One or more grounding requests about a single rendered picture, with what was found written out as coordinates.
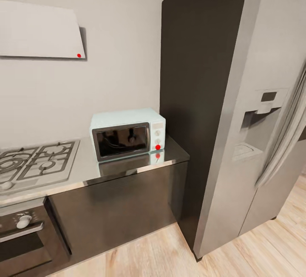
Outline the microwave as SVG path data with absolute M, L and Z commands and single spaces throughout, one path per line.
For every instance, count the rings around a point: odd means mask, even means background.
M 96 162 L 164 149 L 166 119 L 152 108 L 93 113 Z

